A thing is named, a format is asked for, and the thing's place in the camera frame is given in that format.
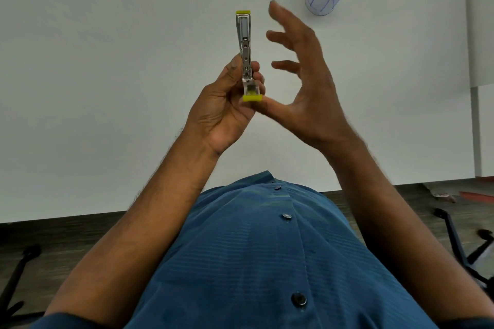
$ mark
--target person's left hand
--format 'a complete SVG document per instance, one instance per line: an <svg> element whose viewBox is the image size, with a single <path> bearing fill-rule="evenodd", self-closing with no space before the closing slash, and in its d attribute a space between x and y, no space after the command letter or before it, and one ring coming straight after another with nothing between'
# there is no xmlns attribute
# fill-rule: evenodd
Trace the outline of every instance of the person's left hand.
<svg viewBox="0 0 494 329"><path fill-rule="evenodd" d="M192 106L185 124L213 150L221 155L242 135L254 117L253 109L240 106L244 94L242 84L242 57L236 55L225 66L218 79L206 85ZM251 62L252 76L259 84L261 94L266 93L264 77L259 73L259 63Z"/></svg>

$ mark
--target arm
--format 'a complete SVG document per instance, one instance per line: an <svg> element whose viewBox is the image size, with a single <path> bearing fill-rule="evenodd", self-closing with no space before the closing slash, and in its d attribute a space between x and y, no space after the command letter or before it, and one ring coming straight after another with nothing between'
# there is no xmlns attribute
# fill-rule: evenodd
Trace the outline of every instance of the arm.
<svg viewBox="0 0 494 329"><path fill-rule="evenodd" d="M297 74L292 104L268 97L249 104L321 151L335 170L369 249L436 322L494 318L494 304L394 189L352 130L314 32L276 2L269 13L285 32L267 38L295 51L300 62L274 61Z"/></svg>
<svg viewBox="0 0 494 329"><path fill-rule="evenodd" d="M46 314L64 312L122 327L172 244L216 162L243 133L254 111L240 108L242 59L207 85L187 123L135 203L77 264ZM253 61L256 81L263 77ZM265 89L260 84L261 92Z"/></svg>

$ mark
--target button-up shirt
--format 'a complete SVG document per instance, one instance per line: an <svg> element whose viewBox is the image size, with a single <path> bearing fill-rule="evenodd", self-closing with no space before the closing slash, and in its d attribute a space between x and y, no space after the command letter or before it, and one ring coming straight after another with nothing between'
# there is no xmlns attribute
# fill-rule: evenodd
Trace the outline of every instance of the button-up shirt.
<svg viewBox="0 0 494 329"><path fill-rule="evenodd" d="M34 327L98 326L53 314ZM155 327L436 325L333 202L265 171L200 195L126 326Z"/></svg>

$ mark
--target office chair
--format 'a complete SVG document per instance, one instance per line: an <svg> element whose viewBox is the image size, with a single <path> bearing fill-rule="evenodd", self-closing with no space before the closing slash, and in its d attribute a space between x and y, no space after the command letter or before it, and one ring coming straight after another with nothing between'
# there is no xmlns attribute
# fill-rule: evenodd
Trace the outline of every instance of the office chair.
<svg viewBox="0 0 494 329"><path fill-rule="evenodd" d="M5 289L3 289L3 292L0 295L0 329L29 324L38 320L45 314L44 312L35 312L24 315L14 315L22 308L24 301L17 302L10 308L8 307L27 262L37 258L40 254L40 245L27 247L23 252L24 257L17 263L12 276L10 276Z"/></svg>
<svg viewBox="0 0 494 329"><path fill-rule="evenodd" d="M478 246L469 256L465 255L465 251L461 246L460 238L453 224L453 219L450 214L448 214L445 210L441 208L436 208L434 210L434 215L442 218L446 223L446 228L448 229L449 242L451 243L451 248L453 249L453 255L461 264L463 268L476 280L481 282L482 289L486 292L486 294L494 300L494 276L490 278L485 278L479 274L475 270L475 262L484 255L489 247L494 242L494 237L492 236L492 232L486 229L477 230L477 235L485 240L485 242Z"/></svg>

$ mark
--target person's right arm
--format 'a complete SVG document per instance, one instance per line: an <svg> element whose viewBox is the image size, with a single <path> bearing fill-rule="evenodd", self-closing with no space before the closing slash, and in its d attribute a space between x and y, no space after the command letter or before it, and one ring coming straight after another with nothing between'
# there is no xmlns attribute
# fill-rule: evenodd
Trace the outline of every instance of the person's right arm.
<svg viewBox="0 0 494 329"><path fill-rule="evenodd" d="M349 125L314 32L276 2L269 13L285 32L269 31L267 38L299 59L272 66L297 74L302 86L292 104L265 96L248 106L324 154L368 248L435 322L494 318L492 301L399 195Z"/></svg>

